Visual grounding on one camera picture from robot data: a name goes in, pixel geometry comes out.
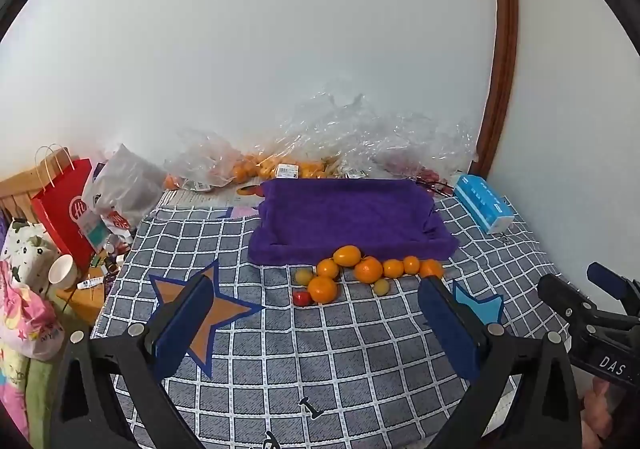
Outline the person's right hand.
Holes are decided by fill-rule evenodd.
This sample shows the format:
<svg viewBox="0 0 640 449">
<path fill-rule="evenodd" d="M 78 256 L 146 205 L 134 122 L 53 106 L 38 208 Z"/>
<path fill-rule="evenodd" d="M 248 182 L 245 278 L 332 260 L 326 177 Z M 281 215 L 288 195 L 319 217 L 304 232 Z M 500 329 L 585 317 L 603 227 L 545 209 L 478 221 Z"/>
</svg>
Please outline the person's right hand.
<svg viewBox="0 0 640 449">
<path fill-rule="evenodd" d="M 608 411 L 606 392 L 608 381 L 593 377 L 590 389 L 587 389 L 582 401 L 582 449 L 599 449 L 612 433 L 613 419 Z"/>
</svg>

